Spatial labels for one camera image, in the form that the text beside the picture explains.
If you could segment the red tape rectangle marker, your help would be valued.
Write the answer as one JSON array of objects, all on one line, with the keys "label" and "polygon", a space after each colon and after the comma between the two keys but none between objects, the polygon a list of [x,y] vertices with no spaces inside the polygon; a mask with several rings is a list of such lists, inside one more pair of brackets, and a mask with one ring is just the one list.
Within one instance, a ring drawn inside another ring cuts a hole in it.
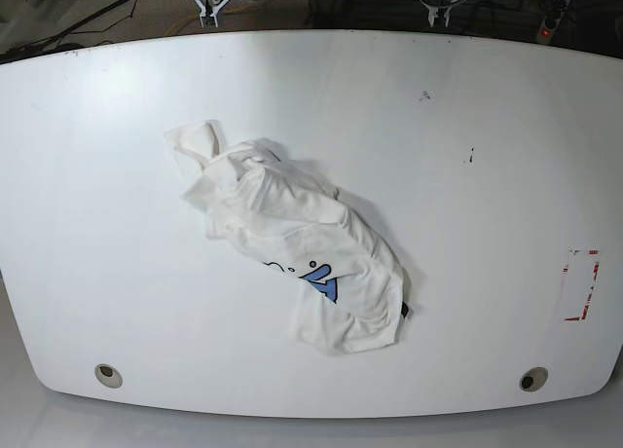
[{"label": "red tape rectangle marker", "polygon": [[559,315],[564,322],[584,320],[588,315],[600,269],[597,249],[568,252],[563,268]]}]

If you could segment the white printed T-shirt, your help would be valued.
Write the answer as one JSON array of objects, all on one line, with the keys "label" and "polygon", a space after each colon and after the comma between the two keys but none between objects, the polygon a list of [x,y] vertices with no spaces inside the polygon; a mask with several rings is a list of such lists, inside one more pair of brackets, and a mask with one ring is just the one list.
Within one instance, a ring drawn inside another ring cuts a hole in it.
[{"label": "white printed T-shirt", "polygon": [[294,339],[327,355],[397,343],[409,313],[403,268],[338,188],[256,140],[221,149],[214,121],[166,131],[165,142],[206,236],[301,285]]}]

